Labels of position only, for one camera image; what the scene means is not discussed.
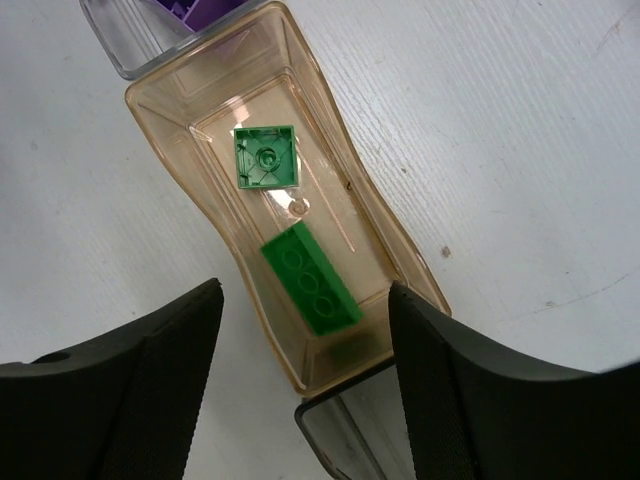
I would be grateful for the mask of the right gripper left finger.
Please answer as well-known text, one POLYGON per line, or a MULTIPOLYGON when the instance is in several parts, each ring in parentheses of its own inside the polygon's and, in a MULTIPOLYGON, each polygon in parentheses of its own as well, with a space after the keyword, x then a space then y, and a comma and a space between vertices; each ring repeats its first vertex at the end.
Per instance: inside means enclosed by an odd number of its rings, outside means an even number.
POLYGON ((182 478, 223 304, 212 278, 93 339, 3 364, 2 478, 182 478))

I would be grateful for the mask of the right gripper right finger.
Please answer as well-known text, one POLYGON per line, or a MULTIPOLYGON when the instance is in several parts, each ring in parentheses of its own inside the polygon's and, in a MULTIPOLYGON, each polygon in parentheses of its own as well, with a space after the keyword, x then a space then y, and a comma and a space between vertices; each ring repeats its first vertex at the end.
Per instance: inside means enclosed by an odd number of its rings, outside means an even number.
POLYGON ((389 322, 420 479, 635 479, 639 366, 553 364, 445 315, 402 284, 389 322))

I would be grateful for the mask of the green square lego block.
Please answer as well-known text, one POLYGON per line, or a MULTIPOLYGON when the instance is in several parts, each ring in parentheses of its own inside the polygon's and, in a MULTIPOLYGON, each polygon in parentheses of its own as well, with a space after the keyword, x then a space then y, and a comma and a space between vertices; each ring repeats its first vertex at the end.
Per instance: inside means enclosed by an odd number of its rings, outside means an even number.
POLYGON ((299 184, 293 125, 235 128, 239 189, 284 189, 299 184))

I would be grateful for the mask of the purple lego block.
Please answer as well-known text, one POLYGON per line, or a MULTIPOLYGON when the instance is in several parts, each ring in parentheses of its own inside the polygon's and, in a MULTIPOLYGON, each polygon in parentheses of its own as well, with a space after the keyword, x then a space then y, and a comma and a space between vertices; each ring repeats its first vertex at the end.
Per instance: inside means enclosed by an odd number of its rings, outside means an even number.
POLYGON ((243 0, 158 0, 150 4, 176 33, 198 32, 244 4, 243 0))

